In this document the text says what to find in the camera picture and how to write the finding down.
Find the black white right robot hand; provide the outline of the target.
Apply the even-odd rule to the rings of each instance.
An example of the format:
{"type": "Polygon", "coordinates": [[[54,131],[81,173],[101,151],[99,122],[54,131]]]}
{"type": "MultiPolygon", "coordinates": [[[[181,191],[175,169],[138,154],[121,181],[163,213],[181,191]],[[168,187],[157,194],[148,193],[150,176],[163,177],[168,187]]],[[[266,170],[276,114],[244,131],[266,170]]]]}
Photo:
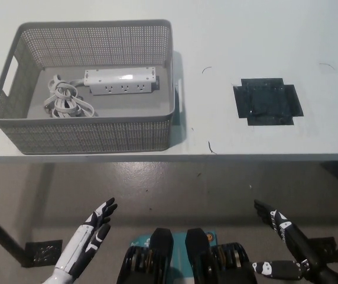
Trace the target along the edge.
{"type": "Polygon", "coordinates": [[[285,243],[295,258],[290,260],[267,260],[253,262],[252,270],[271,279],[300,280],[305,278],[312,283],[321,283],[319,272],[320,258],[311,248],[304,233],[278,209],[262,201],[254,200],[254,208],[263,223],[270,226],[285,243]]]}

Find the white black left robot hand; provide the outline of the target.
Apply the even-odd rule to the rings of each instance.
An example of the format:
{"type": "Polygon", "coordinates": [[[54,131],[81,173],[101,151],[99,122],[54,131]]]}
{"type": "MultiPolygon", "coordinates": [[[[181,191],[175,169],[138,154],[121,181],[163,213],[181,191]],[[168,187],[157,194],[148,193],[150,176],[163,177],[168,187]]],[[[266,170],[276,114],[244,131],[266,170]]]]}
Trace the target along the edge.
{"type": "Polygon", "coordinates": [[[117,207],[115,198],[105,201],[77,228],[55,265],[53,282],[74,283],[80,277],[108,235],[117,207]]]}

